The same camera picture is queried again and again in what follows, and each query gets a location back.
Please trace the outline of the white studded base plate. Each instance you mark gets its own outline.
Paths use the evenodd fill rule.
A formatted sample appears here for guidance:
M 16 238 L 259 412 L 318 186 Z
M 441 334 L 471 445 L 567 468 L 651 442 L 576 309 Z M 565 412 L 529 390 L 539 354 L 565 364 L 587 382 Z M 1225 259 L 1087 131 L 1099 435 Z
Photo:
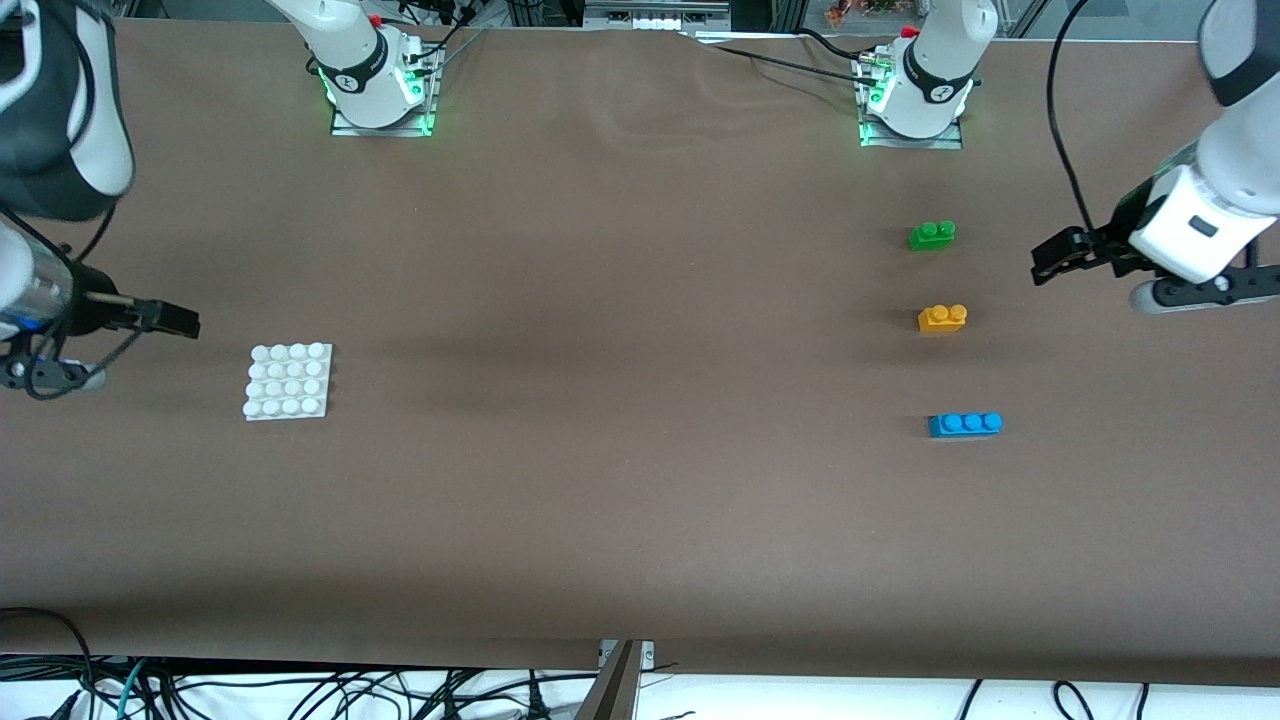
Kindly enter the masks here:
M 326 415 L 334 359 L 330 343 L 257 345 L 250 351 L 242 415 L 247 421 Z

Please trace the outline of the blue three-stud block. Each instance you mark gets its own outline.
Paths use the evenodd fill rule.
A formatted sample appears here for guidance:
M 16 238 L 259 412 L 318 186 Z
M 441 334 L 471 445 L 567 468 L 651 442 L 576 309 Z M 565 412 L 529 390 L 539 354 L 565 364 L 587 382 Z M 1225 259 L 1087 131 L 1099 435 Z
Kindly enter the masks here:
M 1004 416 L 998 413 L 945 413 L 929 416 L 927 427 L 933 439 L 991 437 L 1002 432 Z

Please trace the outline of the grey power strip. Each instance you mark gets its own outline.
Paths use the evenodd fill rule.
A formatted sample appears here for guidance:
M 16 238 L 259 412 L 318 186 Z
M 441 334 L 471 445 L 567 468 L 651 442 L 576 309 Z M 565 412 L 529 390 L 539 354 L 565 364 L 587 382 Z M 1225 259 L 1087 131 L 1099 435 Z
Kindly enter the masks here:
M 730 32 L 730 0 L 582 0 L 585 29 Z

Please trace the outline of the aluminium table edge bracket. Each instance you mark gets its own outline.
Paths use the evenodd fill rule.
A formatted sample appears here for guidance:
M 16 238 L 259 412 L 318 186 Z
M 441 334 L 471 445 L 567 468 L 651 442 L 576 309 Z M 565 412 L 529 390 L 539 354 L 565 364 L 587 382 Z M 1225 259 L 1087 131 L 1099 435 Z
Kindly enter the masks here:
M 635 720 L 641 675 L 655 669 L 653 641 L 605 639 L 599 673 L 573 720 Z

